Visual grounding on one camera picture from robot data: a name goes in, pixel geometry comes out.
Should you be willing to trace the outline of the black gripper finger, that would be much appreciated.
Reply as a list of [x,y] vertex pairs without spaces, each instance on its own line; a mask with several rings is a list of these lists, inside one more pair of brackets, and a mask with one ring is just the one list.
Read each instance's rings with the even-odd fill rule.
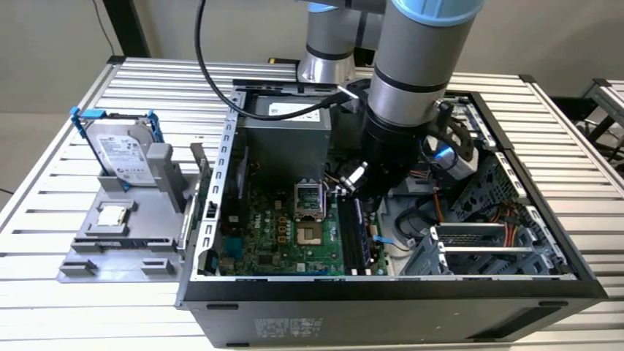
[[365,185],[365,176],[368,170],[368,163],[363,162],[355,168],[355,171],[348,176],[341,176],[339,178],[339,187],[341,195],[349,196],[363,196],[364,195],[364,185]]

